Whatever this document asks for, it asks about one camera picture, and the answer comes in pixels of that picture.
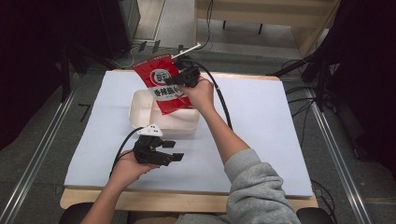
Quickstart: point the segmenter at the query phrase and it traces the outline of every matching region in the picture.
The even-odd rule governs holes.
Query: gray sleeve
[[[283,179],[256,151],[233,155],[224,171],[232,183],[227,215],[233,223],[300,223],[281,188]]]

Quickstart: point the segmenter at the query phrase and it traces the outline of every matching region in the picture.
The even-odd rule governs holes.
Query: gray sweatshirt
[[[282,190],[283,179],[253,149],[233,155],[224,165],[232,185],[227,215],[181,215],[177,224],[300,223]]]

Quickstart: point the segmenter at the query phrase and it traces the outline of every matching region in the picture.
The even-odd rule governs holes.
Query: metal rail
[[[313,91],[307,91],[308,97],[315,97]],[[316,104],[313,104],[313,111],[317,119],[319,128],[322,131],[323,137],[326,141],[326,145],[332,156],[332,161],[334,163],[335,169],[340,176],[341,183],[346,191],[346,196],[350,202],[355,217],[360,224],[371,224],[373,221],[370,219],[369,213],[364,205],[363,199],[359,193],[359,190],[352,178],[351,173],[347,168],[347,164],[341,155],[340,149],[337,146],[335,139],[332,135],[332,131],[329,124],[322,112],[319,111]]]
[[[73,83],[79,82],[78,74],[75,74],[72,80]],[[21,205],[26,198],[27,193],[29,192],[30,187],[32,186],[35,177],[43,163],[44,159],[46,158],[47,153],[50,150],[50,146],[52,140],[54,139],[56,133],[59,130],[59,127],[62,124],[64,116],[67,113],[67,110],[70,107],[70,104],[73,101],[75,96],[77,86],[71,90],[70,95],[65,99],[63,103],[61,103],[52,118],[49,127],[47,128],[46,132],[43,135],[37,149],[35,150],[35,154],[33,155],[32,159],[30,160],[29,164],[27,165],[21,179],[18,181],[17,185],[15,186],[6,208],[4,209],[2,215],[0,216],[0,223],[1,224],[8,224],[13,223],[15,217],[17,216]]]

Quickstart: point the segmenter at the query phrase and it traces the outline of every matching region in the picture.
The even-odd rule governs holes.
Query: table
[[[276,77],[225,74],[215,74],[215,76],[278,81]],[[100,190],[101,188],[82,186],[66,187],[61,199],[61,207],[67,208],[75,203],[94,202]],[[226,193],[128,189],[121,194],[116,208],[129,211],[225,213],[226,201]],[[318,207],[315,196],[292,197],[290,202],[296,210],[301,207]]]
[[[290,26],[297,47],[305,57],[324,29],[332,26],[340,1],[215,0],[211,19]],[[206,19],[209,2],[195,0],[195,31],[197,19]]]

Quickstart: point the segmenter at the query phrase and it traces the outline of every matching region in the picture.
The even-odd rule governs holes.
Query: logo on bag
[[[165,80],[171,77],[165,69],[155,69],[150,73],[151,82],[157,86],[165,86]]]

